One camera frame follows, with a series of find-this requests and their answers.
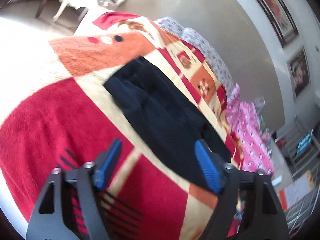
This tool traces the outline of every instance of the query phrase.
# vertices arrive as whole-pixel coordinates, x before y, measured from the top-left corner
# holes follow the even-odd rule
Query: picture frame
[[[293,41],[299,32],[283,0],[257,0],[268,16],[281,46]]]
[[[296,102],[297,98],[310,85],[310,72],[304,48],[288,62],[288,68],[292,84],[293,101]]]

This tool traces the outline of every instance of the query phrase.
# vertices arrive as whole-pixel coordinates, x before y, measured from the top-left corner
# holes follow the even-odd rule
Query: white wall
[[[256,0],[237,0],[248,14],[263,39],[278,77],[284,105],[285,125],[279,130],[284,131],[299,116],[308,127],[313,127],[320,120],[320,109],[316,106],[316,91],[320,91],[320,29],[315,16],[306,0],[283,0],[286,4],[300,36],[291,44],[282,48],[277,35]],[[304,46],[308,59],[311,85],[293,101],[293,91],[287,62]]]

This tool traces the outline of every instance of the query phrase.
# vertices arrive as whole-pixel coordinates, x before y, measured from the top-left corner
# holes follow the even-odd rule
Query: pink patterned cloth
[[[260,136],[260,123],[254,103],[240,102],[240,88],[236,84],[228,98],[226,117],[231,130],[239,137],[243,146],[243,170],[256,172],[263,169],[267,174],[274,172],[273,164]]]

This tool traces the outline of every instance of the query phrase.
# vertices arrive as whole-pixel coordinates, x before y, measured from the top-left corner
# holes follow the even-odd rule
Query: metal bolt
[[[234,166],[231,163],[224,163],[223,166],[228,170],[232,170],[234,168]]]
[[[59,174],[61,172],[60,168],[54,168],[52,169],[52,174]]]
[[[263,169],[258,169],[258,170],[257,170],[257,173],[258,173],[259,175],[265,175],[265,174],[266,174]]]
[[[94,162],[87,162],[87,163],[83,164],[83,166],[84,166],[86,169],[92,168],[94,165],[95,165]]]

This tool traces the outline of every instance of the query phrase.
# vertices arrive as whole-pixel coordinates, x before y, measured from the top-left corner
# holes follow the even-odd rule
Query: black folded garment
[[[195,156],[195,142],[204,139],[228,163],[230,151],[203,114],[161,70],[139,57],[103,86],[164,165],[209,190]]]

